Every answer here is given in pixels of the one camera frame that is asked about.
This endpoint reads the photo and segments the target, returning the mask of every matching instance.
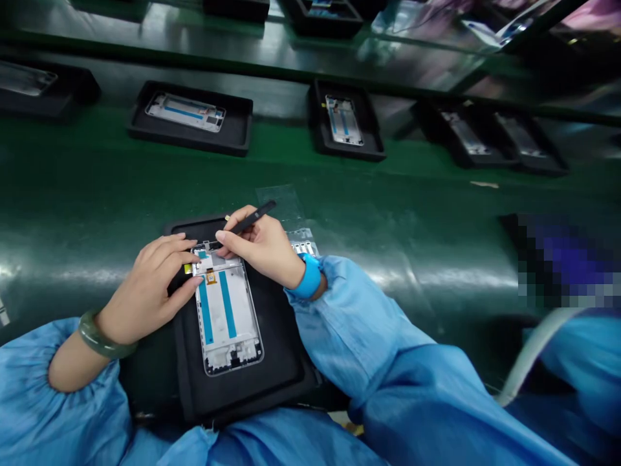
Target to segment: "cable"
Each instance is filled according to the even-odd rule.
[[[585,309],[586,307],[560,307],[541,321],[517,356],[502,392],[494,397],[499,405],[504,408],[515,399],[532,365],[550,339],[566,322]]]
[[[438,16],[441,12],[446,10],[449,6],[453,6],[455,3],[459,2],[459,1],[460,0],[453,0],[453,1],[449,2],[449,3],[447,3],[446,5],[444,5],[439,10],[436,10],[429,18],[425,19],[424,21],[422,21],[420,24],[417,24],[417,25],[408,26],[406,28],[403,28],[403,29],[400,29],[398,31],[395,31],[395,24],[393,23],[393,28],[392,28],[391,34],[399,34],[400,32],[403,32],[403,31],[406,31],[406,30],[409,30],[409,29],[419,28],[419,27],[425,25],[426,23],[429,23],[429,21],[431,21],[433,18]]]

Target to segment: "blue tape strip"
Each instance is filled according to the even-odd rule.
[[[330,122],[332,123],[332,132],[336,134],[336,123],[334,122],[334,110],[328,109],[330,112]]]
[[[207,301],[207,284],[206,278],[199,285],[199,293],[201,294],[202,307],[202,326],[205,330],[205,344],[213,343],[212,317],[209,314],[209,301]]]
[[[226,325],[228,325],[228,337],[235,338],[237,330],[235,330],[235,319],[233,319],[233,307],[231,306],[231,295],[228,292],[228,283],[226,282],[226,271],[220,272],[220,288],[222,289],[222,301],[224,301],[224,313],[226,314]]]
[[[196,118],[197,120],[202,120],[202,116],[200,116],[200,115],[196,115],[196,114],[190,113],[190,112],[185,112],[183,110],[177,110],[177,109],[174,109],[172,107],[164,107],[164,110],[168,110],[168,111],[175,112],[175,113],[180,113],[182,115],[186,115],[186,117]]]
[[[196,104],[191,103],[188,100],[179,100],[179,99],[172,99],[172,98],[170,98],[170,99],[168,99],[168,101],[169,102],[176,102],[177,104],[181,104],[181,105],[187,105],[188,107],[194,107],[194,108],[199,109],[199,110],[207,110],[207,107],[205,107],[204,105],[196,105]]]
[[[345,121],[345,114],[341,112],[341,119],[343,120],[343,131],[345,131],[345,136],[349,136],[349,131],[347,130],[347,122]]]

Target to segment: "phone screen assembly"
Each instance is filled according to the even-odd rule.
[[[363,146],[362,134],[356,120],[354,102],[347,98],[325,96],[325,106],[330,117],[332,139],[342,144]]]
[[[191,251],[201,259],[192,264],[192,275],[204,279],[195,296],[205,373],[261,362],[263,343],[243,260],[223,259],[208,243]]]
[[[457,112],[443,111],[442,117],[470,155],[489,155],[492,153]]]
[[[546,152],[530,136],[528,130],[516,118],[503,115],[502,113],[494,113],[494,116],[496,121],[505,129],[511,141],[516,145],[520,154],[541,159],[548,157]]]
[[[226,116],[226,110],[222,107],[165,92],[156,92],[144,111],[151,117],[212,133],[220,132]]]
[[[57,79],[53,72],[0,61],[0,89],[38,97]]]

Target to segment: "person's left hand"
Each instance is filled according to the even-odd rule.
[[[166,291],[184,264],[200,262],[187,251],[196,240],[185,237],[162,236],[140,251],[125,281],[95,317],[103,335],[115,343],[135,343],[168,323],[194,295],[202,277],[190,278],[171,297]]]

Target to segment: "finger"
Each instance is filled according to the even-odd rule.
[[[251,205],[247,205],[245,207],[242,207],[239,210],[236,210],[235,212],[233,212],[231,214],[231,216],[228,219],[228,222],[226,222],[226,225],[224,226],[223,230],[224,231],[230,231],[231,228],[236,226],[236,224],[241,222],[244,218],[248,217],[255,210],[257,210],[257,208],[254,207],[254,206],[251,206]]]
[[[168,301],[163,306],[163,311],[168,319],[172,319],[175,314],[179,312],[190,299],[194,296],[196,292],[196,288],[201,284],[204,280],[204,276],[197,276],[190,278],[187,282],[183,284],[181,288],[173,293],[173,295],[168,298]]]
[[[185,237],[186,237],[186,234],[183,232],[170,235],[170,236],[160,236],[158,239],[156,239],[155,241],[152,241],[151,243],[147,244],[144,248],[142,248],[142,250],[138,254],[138,257],[136,258],[136,262],[138,262],[139,260],[140,261],[147,260],[149,257],[151,257],[153,252],[161,244],[167,243],[169,241],[177,241],[179,239],[184,239]]]
[[[253,236],[256,236],[253,234],[253,231],[254,227],[246,228],[240,236],[246,241],[252,241]],[[235,253],[231,252],[231,250],[224,245],[216,251],[216,254],[224,259],[231,259],[235,257]]]
[[[227,231],[217,231],[215,233],[215,238],[220,241],[223,246],[226,246],[230,252],[234,252],[246,260],[250,260],[253,251],[257,248],[257,245]]]
[[[148,259],[149,266],[155,270],[174,252],[182,252],[196,246],[196,239],[180,239],[178,241],[169,241],[157,247],[155,252]]]
[[[174,252],[157,269],[158,275],[168,285],[181,267],[187,263],[199,263],[201,258],[191,252]]]

